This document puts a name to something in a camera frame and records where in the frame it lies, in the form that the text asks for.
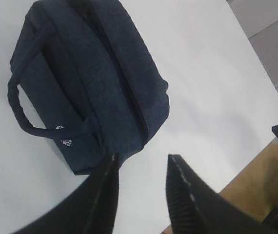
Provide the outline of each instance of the white surface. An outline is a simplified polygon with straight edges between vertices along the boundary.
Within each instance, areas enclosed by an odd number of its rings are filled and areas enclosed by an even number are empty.
[[[158,234],[170,223],[167,154],[182,154],[220,191],[274,138],[278,94],[226,1],[122,2],[169,82],[171,114],[120,170],[114,233]],[[0,0],[0,234],[44,214],[84,180],[71,174],[50,141],[20,130],[7,104],[9,59],[30,5]]]

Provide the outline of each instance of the white logo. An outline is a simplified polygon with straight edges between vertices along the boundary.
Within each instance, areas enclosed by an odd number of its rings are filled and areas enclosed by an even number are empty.
[[[57,126],[56,129],[61,129],[64,128],[63,126]],[[61,141],[64,145],[66,146],[71,146],[72,145],[72,141],[71,140],[62,140]]]

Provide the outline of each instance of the floor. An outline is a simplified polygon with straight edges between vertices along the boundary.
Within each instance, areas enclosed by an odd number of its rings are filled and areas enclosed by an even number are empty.
[[[261,222],[278,206],[278,140],[273,140],[221,191],[228,202]],[[172,234],[167,228],[164,234]]]

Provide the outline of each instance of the bag strap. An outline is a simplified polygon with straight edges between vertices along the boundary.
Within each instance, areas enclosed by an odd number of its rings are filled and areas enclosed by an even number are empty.
[[[21,75],[32,59],[42,50],[43,46],[55,33],[56,29],[50,22],[36,32],[35,39],[26,50],[24,56],[20,59],[17,69],[13,72],[8,82],[7,96],[15,118],[25,132],[38,137],[46,137],[53,140],[70,140],[96,132],[99,129],[99,123],[95,114],[90,114],[80,126],[76,126],[74,128],[41,129],[34,127],[30,123],[25,116],[19,100],[18,85],[20,84]]]

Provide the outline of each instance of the denim fabric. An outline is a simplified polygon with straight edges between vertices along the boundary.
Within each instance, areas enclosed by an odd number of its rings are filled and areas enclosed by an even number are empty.
[[[142,150],[169,114],[167,82],[122,5],[82,2],[93,9],[94,25],[66,0],[35,2],[11,60],[14,72],[34,33],[53,23],[57,35],[28,66],[21,86],[47,128],[78,125],[90,113],[98,118],[97,133],[70,146],[55,141],[75,173],[92,170],[105,154],[119,153],[123,163]]]

